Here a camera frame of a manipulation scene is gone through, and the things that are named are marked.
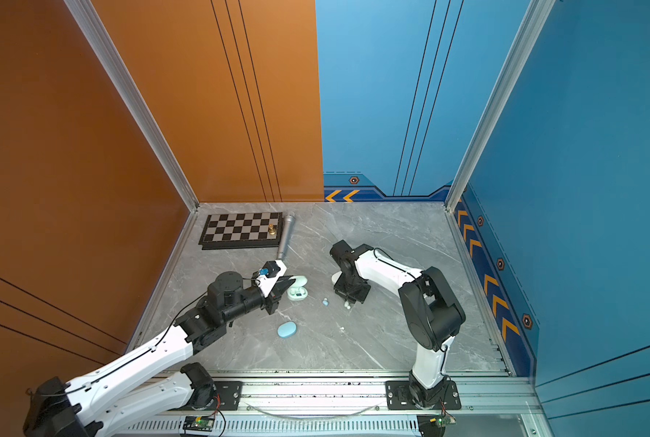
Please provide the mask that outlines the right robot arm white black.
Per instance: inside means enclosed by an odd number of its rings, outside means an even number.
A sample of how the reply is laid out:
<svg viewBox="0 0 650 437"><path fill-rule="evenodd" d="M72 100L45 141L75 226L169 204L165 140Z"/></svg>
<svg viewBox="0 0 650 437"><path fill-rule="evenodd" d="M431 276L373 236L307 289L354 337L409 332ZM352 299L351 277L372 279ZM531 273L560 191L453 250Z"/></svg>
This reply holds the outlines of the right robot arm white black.
<svg viewBox="0 0 650 437"><path fill-rule="evenodd" d="M459 411L460 394L446 372L450 347L466 322L466 313L440 269L416 269L381 249L335 243L330 256L340 272L332 277L334 291L347 304L365 302L373 283L399 298L410 334L417 342L409 382L396 388L390 408L414 405L425 410Z"/></svg>

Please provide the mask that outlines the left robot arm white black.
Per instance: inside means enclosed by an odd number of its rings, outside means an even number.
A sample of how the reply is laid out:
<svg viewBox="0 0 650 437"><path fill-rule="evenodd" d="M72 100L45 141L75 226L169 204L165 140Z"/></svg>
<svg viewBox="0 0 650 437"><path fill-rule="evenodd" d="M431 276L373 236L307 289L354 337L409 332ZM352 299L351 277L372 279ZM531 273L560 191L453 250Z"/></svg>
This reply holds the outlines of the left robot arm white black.
<svg viewBox="0 0 650 437"><path fill-rule="evenodd" d="M215 382L189 358L226 334L254 310L273 313L290 289L307 284L270 261L252 278L224 272L149 342L91 373L62 382L54 377L30 396L26 436L112 436L128 426L180 407L218 406Z"/></svg>

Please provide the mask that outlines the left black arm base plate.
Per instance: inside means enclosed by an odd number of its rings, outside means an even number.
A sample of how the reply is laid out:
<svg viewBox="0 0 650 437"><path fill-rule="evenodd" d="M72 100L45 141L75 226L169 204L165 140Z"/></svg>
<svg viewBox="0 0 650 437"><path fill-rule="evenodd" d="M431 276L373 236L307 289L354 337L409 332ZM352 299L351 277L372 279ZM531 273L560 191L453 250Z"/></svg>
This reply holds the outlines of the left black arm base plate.
<svg viewBox="0 0 650 437"><path fill-rule="evenodd" d="M237 411L243 389L241 381L218 381L199 387L189 398L188 403L175 408L175 411L213 413Z"/></svg>

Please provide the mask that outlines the green earbud charging case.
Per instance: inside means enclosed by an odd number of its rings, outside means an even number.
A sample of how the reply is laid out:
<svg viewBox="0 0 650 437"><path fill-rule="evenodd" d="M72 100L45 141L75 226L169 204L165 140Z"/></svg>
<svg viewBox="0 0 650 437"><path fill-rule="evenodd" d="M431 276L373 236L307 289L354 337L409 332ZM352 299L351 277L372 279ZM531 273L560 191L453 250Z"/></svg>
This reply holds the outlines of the green earbud charging case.
<svg viewBox="0 0 650 437"><path fill-rule="evenodd" d="M294 282L287 290L288 299L292 302L305 300L308 297L308 291L306 289L308 279L305 276L293 276L292 280Z"/></svg>

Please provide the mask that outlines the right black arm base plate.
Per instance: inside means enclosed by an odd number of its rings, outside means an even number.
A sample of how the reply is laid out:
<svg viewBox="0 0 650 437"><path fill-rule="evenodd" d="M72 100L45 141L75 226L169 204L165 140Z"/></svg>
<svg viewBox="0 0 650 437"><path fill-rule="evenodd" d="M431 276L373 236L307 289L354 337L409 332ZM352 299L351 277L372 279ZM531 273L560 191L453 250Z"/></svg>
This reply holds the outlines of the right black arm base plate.
<svg viewBox="0 0 650 437"><path fill-rule="evenodd" d="M449 378L442 379L431 389L414 381L388 381L385 382L385 389L388 408L392 411L459 411L462 408L457 385Z"/></svg>

